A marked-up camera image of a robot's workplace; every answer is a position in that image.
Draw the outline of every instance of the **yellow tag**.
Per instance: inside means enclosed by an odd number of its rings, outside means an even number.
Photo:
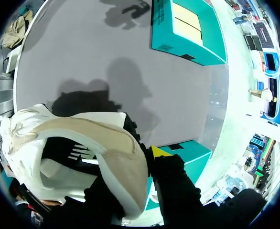
[[[155,146],[151,146],[151,149],[153,151],[154,157],[158,157],[158,156],[173,156],[172,154],[169,154],[165,151],[163,151],[162,149],[159,149]]]

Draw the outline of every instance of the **person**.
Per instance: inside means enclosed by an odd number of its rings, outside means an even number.
[[[263,90],[249,90],[249,92],[253,96],[264,99],[267,102],[277,102],[277,98],[273,96],[273,93],[269,88],[265,88]]]
[[[235,22],[236,25],[240,25],[248,21],[253,21],[253,16],[249,12],[241,17],[234,18],[233,21]]]

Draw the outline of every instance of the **leg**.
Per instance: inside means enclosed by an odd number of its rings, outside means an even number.
[[[243,24],[245,22],[248,22],[247,20],[240,20],[240,21],[236,21],[236,25],[240,25],[240,24]]]
[[[244,16],[236,17],[236,18],[234,18],[234,22],[237,22],[237,21],[240,21],[240,20],[243,20],[243,19],[244,19]]]

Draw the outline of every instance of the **teal box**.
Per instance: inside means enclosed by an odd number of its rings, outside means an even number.
[[[162,146],[159,149],[169,153],[169,154],[178,154],[184,161],[184,170],[186,171],[188,177],[195,184],[203,172],[212,151],[198,142],[192,140],[187,142],[182,142],[179,144],[179,149],[171,149],[169,146]],[[152,177],[148,180],[148,198],[146,202],[145,210],[150,210],[153,208],[158,208],[159,203],[157,200],[157,193],[153,187]]]
[[[226,63],[219,21],[204,0],[154,0],[152,48],[204,66]]]

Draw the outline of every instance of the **gray floor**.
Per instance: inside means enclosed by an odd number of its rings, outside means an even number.
[[[227,65],[203,67],[150,49],[151,10],[122,14],[141,3],[52,1],[24,45],[17,110],[45,103],[62,116],[124,111],[147,146],[196,139],[214,149],[227,105]]]

